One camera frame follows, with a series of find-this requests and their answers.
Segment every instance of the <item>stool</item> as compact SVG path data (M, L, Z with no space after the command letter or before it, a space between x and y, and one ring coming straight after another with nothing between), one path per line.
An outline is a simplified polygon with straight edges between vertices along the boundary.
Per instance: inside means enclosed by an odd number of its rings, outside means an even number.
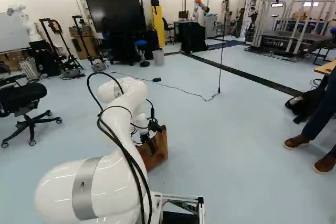
M146 61L146 58L145 58L145 50L147 47L147 41L137 40L134 44L137 48L138 54L141 56L141 62L139 63L139 65L141 67L148 67L150 65L150 62Z

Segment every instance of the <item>robotic arm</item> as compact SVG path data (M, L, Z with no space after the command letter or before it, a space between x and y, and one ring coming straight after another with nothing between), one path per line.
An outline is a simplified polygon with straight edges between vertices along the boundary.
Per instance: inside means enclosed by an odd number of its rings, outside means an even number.
M26 9L26 6L23 4L9 5L7 15L11 16L13 13L19 13L29 34L30 42L42 40L42 37L37 32L35 24L29 20L29 16L23 11L24 9Z
M135 159L147 180L144 162L130 135L132 119L137 126L148 125L146 116L140 113L147 88L143 82L129 77L118 82L124 94L114 81L99 87L98 98L107 103L107 108L112 107L106 109L101 118ZM148 133L148 129L140 131L142 135ZM149 201L141 180L140 184L147 223ZM151 223L159 223L161 208L154 207L157 200L158 193L153 193ZM138 188L120 149L104 157L68 162L52 169L36 189L35 206L47 223L140 223Z
M210 10L209 7L203 4L201 0L195 0L193 11L194 22L198 22L198 7L200 7L204 11L204 13L208 13Z

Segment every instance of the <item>white container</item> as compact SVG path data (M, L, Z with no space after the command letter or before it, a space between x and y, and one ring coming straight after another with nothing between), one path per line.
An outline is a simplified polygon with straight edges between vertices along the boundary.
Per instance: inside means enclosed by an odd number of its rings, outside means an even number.
M154 64L158 66L162 66L164 63L164 53L163 51L156 50L153 51L153 57L154 57Z

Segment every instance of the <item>black monitor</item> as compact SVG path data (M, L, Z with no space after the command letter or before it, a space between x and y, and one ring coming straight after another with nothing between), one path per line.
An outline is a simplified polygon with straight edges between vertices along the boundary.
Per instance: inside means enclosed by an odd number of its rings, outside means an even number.
M87 0L96 31L114 33L145 29L139 0Z
M179 12L179 18L185 18L187 19L189 15L189 11L188 10L182 10Z

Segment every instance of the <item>power cord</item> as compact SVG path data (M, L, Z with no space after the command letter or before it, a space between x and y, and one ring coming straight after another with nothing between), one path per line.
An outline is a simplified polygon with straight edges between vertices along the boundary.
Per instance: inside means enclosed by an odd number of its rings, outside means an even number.
M150 82L150 83L153 83L153 84L156 84L156 85L160 85L160 86L164 86L164 87L167 87L167 88L177 89L177 90L180 90L180 91L182 91L182 92L184 92L184 93L186 93L186 94L191 94L191 95L200 97L200 98L202 98L203 101L205 101L205 102L211 101L212 99L214 99L214 98L219 94L219 93L213 94L213 95L211 96L210 99L205 99L205 98L204 98L203 96L201 96L200 94L191 93L191 92L185 91L185 90L183 90L183 89L180 89L180 88L178 88L178 87L173 87L173 86L168 86L168 85L165 85L165 84L157 83L157 82L154 82L153 80L148 80L148 79L143 79L143 78L134 77L134 76L132 76L132 75L130 75L130 74L128 74L128 73L119 73L119 72L111 72L111 73L118 73L118 74L122 74L122 75L124 75L124 76L130 76L130 77L132 77L132 78L134 78L134 79L138 79L138 80L142 80L142 81L147 81L147 82Z
M140 201L140 210L141 210L141 223L142 224L145 224L145 213L144 213L144 203L143 203L143 197L142 197L142 189L141 189L141 185L140 185L140 181L139 181L139 178L138 178L138 175L134 169L134 167L137 169L140 177L141 177L141 180L145 186L145 190L146 190L146 193L147 193L147 197L148 197L148 201L149 201L149 217L148 217L148 224L151 223L151 219L152 219L152 212L153 212L153 206L152 206L152 197L151 197L151 192L149 190L149 186L148 186L148 183L146 181L146 178L144 176L144 174L142 173L142 170L141 168L139 167L138 163L135 161L135 159L131 156L131 154L123 147L122 143L120 142L120 140L118 139L118 137L116 136L116 134L113 132L113 130L104 122L104 120L101 118L103 113L110 109L110 108L124 108L125 110L127 110L130 114L131 114L131 117L132 117L132 113L125 107L123 106L110 106L106 109L103 109L101 104L99 103L99 101L97 100L97 98L93 95L92 93L92 89L90 87L90 78L96 74L103 74L105 76L108 76L110 77L111 79L113 79L117 85L119 86L120 88L120 91L122 94L124 94L123 90L122 90L122 87L120 85L120 83L117 81L116 78L114 78L113 76L107 74L107 73L104 73L104 72L95 72L95 73L92 73L89 75L88 79L87 79L87 86L88 86L88 90L92 96L92 98L95 100L95 102L97 103L97 105L99 106L101 112L98 114L98 119L97 119L97 127L108 137L110 138L120 149L121 151L123 152L124 156L125 156L125 159L126 161L128 162L128 165L129 165L129 168L133 174L133 177L134 177L134 180L135 180L135 183L136 183L136 186L137 186L137 189L138 189L138 193L139 193L139 201ZM150 104L152 105L152 109L154 109L154 106L153 106L153 103L151 101L149 101Z
M309 83L311 85L310 90L316 89L320 85L321 81L322 81L322 79L313 79L313 80L310 80L309 81Z

